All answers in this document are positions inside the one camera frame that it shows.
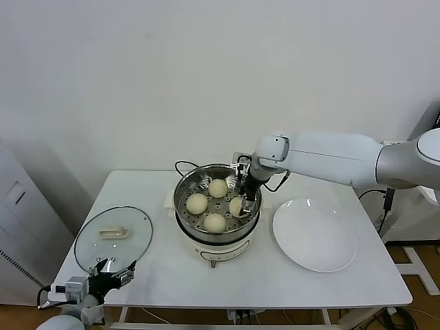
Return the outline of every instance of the black cable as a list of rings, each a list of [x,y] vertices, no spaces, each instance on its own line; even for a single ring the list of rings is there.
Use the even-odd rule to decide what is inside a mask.
[[[177,165],[179,164],[190,164],[193,165],[195,167],[199,167],[199,165],[194,164],[193,162],[188,162],[186,160],[178,160],[177,162],[174,163],[174,168],[176,169],[176,171],[181,175],[184,176],[184,174],[182,172],[180,172],[180,170],[177,168]]]
[[[43,293],[43,291],[50,292],[51,291],[50,285],[47,285],[47,286],[39,289],[38,294],[36,295],[36,306],[40,311],[45,311],[46,309],[51,309],[54,307],[68,305],[68,304],[72,304],[72,305],[76,304],[75,300],[68,300],[68,301],[57,302],[56,304],[48,305],[45,307],[40,307],[41,306],[41,294]]]
[[[250,309],[245,309],[245,313],[246,313],[247,318],[248,318],[248,320],[249,320],[249,325],[252,325],[252,321],[251,321],[251,319],[250,319]]]
[[[418,330],[418,326],[414,321],[414,318],[405,309],[401,307],[395,307],[396,313],[404,321],[403,324],[396,324],[393,322],[392,316],[387,312],[387,310],[382,313],[382,318],[384,320],[384,327],[386,330]]]
[[[287,179],[289,179],[289,175],[290,175],[290,172],[289,171],[287,171],[286,172],[286,174],[284,174],[284,177],[281,179],[281,181],[280,181],[280,183],[277,185],[277,187],[275,188],[275,189],[271,189],[271,188],[269,188],[268,186],[267,186],[267,184],[263,184],[264,185],[264,187],[266,188],[266,189],[268,189],[271,193],[275,193],[286,181],[287,181]]]
[[[59,307],[59,306],[63,306],[63,305],[76,305],[76,300],[68,300],[68,301],[62,301],[62,302],[57,302],[56,304],[52,304],[46,307],[38,307],[38,309],[40,311],[45,311],[47,309],[51,309],[54,307]]]
[[[378,234],[380,234],[380,231],[382,230],[382,227],[384,226],[387,214],[388,214],[388,211],[385,211],[384,212],[384,217],[382,218],[382,221],[380,221],[379,230],[377,231]]]
[[[46,285],[45,287],[42,287],[41,289],[39,289],[38,293],[36,294],[36,305],[40,306],[40,299],[41,299],[41,294],[43,293],[43,291],[46,292],[50,292],[51,287],[50,285]]]
[[[385,193],[386,193],[386,191],[385,191],[384,189],[370,189],[370,190],[364,191],[364,192],[359,196],[359,199],[363,198],[363,196],[365,196],[366,194],[368,194],[368,193],[373,193],[373,192],[382,193],[382,194],[385,194]]]
[[[379,234],[380,234],[380,231],[382,230],[382,227],[384,226],[386,215],[388,214],[388,212],[391,211],[391,206],[393,206],[394,192],[395,192],[395,189],[393,189],[393,188],[386,189],[385,197],[384,197],[384,218],[382,219],[382,222],[380,223],[379,230],[377,231]]]
[[[235,312],[239,315],[239,317],[240,317],[240,325],[242,325],[243,324],[243,310],[242,309],[237,309]]]

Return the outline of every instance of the white wall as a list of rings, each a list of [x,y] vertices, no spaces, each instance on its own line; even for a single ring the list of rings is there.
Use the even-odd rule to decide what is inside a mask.
[[[108,172],[227,162],[269,129],[406,138],[440,2],[0,3],[0,136],[72,230]]]

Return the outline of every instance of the metal steamer tray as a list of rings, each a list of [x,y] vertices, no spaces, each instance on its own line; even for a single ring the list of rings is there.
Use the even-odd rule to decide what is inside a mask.
[[[228,185],[228,193],[223,198],[214,198],[208,192],[209,183],[214,179],[224,179]],[[256,194],[256,205],[251,213],[244,218],[235,218],[229,212],[229,203],[239,196],[239,182],[235,169],[226,164],[210,164],[196,168],[182,177],[175,188],[174,205],[176,218],[182,230],[200,243],[208,245],[226,245],[247,236],[255,227],[261,207],[261,192]],[[208,208],[199,215],[190,214],[186,210],[186,200],[192,194],[203,194],[208,199]],[[211,233],[203,229],[204,219],[210,213],[218,213],[226,219],[226,231]]]

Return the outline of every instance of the table leg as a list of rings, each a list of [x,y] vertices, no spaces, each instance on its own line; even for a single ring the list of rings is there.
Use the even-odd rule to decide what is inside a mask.
[[[418,275],[423,286],[430,296],[440,295],[439,288],[435,284],[424,263],[421,262],[419,255],[413,247],[404,247],[404,251],[410,263],[397,263],[396,267],[401,275]]]
[[[366,319],[377,313],[381,307],[357,308],[350,311],[339,321],[341,330],[356,329]]]
[[[125,318],[127,317],[127,314],[129,312],[130,307],[123,307],[121,314],[119,316],[119,322],[125,322]]]

